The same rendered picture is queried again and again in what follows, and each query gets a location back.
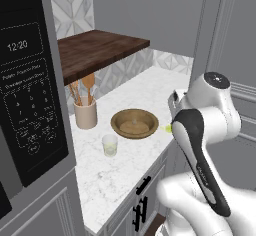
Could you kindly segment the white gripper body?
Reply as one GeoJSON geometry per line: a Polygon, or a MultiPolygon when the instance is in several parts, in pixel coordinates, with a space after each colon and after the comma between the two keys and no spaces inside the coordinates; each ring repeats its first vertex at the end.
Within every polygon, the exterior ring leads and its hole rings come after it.
{"type": "Polygon", "coordinates": [[[168,98],[168,106],[171,117],[174,118],[176,114],[182,109],[182,98],[186,95],[186,89],[175,89],[168,98]]]}

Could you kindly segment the brown wooden bowl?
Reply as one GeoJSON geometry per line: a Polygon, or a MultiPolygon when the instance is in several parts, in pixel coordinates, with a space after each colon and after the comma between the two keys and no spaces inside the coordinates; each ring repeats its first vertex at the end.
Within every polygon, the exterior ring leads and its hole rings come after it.
{"type": "Polygon", "coordinates": [[[113,130],[127,139],[144,139],[159,126],[157,117],[142,109],[125,109],[117,112],[110,121],[113,130]]]}

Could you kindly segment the glass of lemonade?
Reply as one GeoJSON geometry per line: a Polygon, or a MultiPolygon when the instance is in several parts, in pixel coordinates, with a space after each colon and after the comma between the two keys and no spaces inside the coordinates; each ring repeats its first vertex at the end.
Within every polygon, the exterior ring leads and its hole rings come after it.
{"type": "Polygon", "coordinates": [[[104,135],[102,138],[104,154],[113,157],[117,153],[118,138],[113,134],[104,135]]]}

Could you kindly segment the grey panelled tall cabinet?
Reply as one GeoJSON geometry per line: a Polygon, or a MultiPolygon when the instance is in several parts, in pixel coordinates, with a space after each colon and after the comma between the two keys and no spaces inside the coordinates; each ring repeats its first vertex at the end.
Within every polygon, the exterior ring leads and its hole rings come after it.
{"type": "Polygon", "coordinates": [[[229,79],[242,123],[209,154],[226,183],[256,190],[256,0],[203,0],[191,78],[206,71],[229,79]]]}

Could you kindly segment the wooden spatula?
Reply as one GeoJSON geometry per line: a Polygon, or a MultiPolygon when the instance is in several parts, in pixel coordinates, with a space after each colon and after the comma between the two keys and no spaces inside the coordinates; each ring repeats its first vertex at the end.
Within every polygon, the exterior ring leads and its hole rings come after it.
{"type": "Polygon", "coordinates": [[[87,91],[88,91],[88,105],[91,105],[92,103],[92,95],[91,95],[91,88],[94,86],[95,83],[95,76],[93,73],[85,76],[82,79],[82,83],[83,85],[86,87],[87,91]]]}

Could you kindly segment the beige utensil pot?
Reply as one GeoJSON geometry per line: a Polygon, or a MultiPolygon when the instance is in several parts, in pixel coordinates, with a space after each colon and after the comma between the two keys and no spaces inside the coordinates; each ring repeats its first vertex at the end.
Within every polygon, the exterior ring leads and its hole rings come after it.
{"type": "Polygon", "coordinates": [[[74,104],[76,124],[80,129],[92,129],[98,122],[96,100],[88,104],[88,97],[82,96],[81,101],[81,106],[74,104]]]}

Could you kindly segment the grey cupboard door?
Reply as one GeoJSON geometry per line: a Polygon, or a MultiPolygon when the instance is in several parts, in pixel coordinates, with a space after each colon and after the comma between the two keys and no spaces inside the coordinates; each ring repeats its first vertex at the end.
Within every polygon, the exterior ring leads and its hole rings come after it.
{"type": "Polygon", "coordinates": [[[156,188],[158,182],[162,179],[164,175],[165,166],[162,165],[159,170],[155,173],[152,177],[151,181],[149,182],[148,186],[145,188],[143,193],[141,194],[141,199],[144,196],[148,197],[148,204],[147,204],[147,214],[146,214],[146,222],[141,222],[141,230],[146,230],[149,224],[155,218],[158,208],[159,208],[159,201],[157,199],[156,188]]]}
{"type": "Polygon", "coordinates": [[[112,230],[109,236],[136,236],[135,226],[132,221],[135,219],[133,207],[124,215],[122,220],[112,230]]]}

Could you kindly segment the dark brown wooden shelf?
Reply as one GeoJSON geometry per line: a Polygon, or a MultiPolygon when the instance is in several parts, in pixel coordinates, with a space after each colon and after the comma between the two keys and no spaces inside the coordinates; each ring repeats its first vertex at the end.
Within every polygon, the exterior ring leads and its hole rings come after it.
{"type": "Polygon", "coordinates": [[[91,30],[58,41],[64,85],[150,46],[147,39],[91,30]]]}

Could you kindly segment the thin wooden utensil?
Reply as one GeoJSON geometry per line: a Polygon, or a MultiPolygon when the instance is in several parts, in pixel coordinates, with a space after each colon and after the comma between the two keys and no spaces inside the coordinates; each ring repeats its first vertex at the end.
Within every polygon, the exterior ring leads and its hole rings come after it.
{"type": "Polygon", "coordinates": [[[74,81],[74,82],[70,83],[69,84],[69,89],[70,89],[70,92],[72,94],[72,97],[73,97],[75,103],[78,106],[81,106],[82,101],[81,101],[81,97],[80,97],[80,94],[79,94],[79,91],[78,91],[78,81],[74,81]]]}

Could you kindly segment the black microwave oven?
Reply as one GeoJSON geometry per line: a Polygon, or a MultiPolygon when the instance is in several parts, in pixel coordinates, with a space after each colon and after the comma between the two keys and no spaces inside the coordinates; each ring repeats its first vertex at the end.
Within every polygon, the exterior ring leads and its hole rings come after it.
{"type": "Polygon", "coordinates": [[[0,0],[0,219],[67,155],[42,0],[0,0]]]}

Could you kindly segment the grey cabinet around microwave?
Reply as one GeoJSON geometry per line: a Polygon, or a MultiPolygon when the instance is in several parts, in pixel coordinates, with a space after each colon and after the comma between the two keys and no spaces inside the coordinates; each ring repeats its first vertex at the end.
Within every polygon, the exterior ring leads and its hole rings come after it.
{"type": "Polygon", "coordinates": [[[85,236],[75,175],[75,153],[50,0],[42,0],[68,155],[11,200],[0,236],[85,236]]]}

